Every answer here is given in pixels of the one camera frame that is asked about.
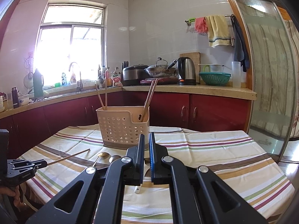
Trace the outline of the person's left hand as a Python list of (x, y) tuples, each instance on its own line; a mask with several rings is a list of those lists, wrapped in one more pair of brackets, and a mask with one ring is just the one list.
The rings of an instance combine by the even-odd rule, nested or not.
[(25, 203), (21, 202), (20, 199), (20, 191), (19, 187), (16, 186), (15, 189), (11, 189), (6, 186), (1, 186), (1, 205), (3, 206), (6, 211), (12, 211), (12, 204), (10, 203), (8, 197), (13, 198), (13, 205), (19, 210), (23, 210), (24, 208), (27, 207)]

